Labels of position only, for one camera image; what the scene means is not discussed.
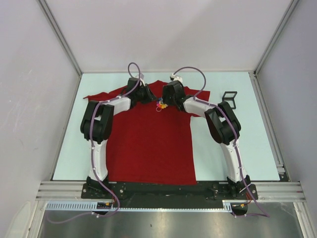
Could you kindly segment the red t-shirt garment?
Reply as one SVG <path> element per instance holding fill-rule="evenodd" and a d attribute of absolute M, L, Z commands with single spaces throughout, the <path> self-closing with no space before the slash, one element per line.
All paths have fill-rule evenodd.
<path fill-rule="evenodd" d="M 191 117 L 157 100 L 115 115 L 103 148 L 109 181 L 195 185 Z"/>

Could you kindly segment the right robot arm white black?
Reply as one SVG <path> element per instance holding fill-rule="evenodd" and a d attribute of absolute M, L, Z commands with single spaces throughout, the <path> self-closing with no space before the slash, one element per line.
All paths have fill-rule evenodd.
<path fill-rule="evenodd" d="M 229 195 L 234 199 L 245 195 L 251 182 L 240 155 L 241 125 L 230 105 L 226 101 L 216 105 L 195 95 L 187 95 L 183 84 L 177 80 L 163 86 L 162 102 L 206 119 L 212 138 L 221 146 L 224 154 Z"/>

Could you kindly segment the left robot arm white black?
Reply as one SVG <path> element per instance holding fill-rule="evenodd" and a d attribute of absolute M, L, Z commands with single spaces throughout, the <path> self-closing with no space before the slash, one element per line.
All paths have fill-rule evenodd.
<path fill-rule="evenodd" d="M 88 102 L 80 131 L 92 146 L 92 167 L 86 183 L 93 185 L 92 192 L 98 198 L 104 198 L 109 194 L 109 185 L 105 183 L 108 177 L 106 144 L 112 132 L 114 116 L 132 109 L 138 102 L 147 104 L 156 99 L 148 84 L 131 77 L 119 95 L 100 102 Z"/>

